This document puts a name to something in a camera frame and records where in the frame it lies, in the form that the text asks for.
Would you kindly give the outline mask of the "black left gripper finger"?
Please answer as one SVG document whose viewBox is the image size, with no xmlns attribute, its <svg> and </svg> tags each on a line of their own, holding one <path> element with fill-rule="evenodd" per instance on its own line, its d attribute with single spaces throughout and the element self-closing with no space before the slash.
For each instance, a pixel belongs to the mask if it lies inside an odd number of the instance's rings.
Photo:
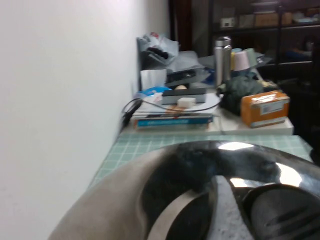
<svg viewBox="0 0 320 240">
<path fill-rule="evenodd" d="M 301 191 L 267 191 L 253 202 L 251 224 L 259 240 L 318 240 L 320 199 Z"/>
</svg>

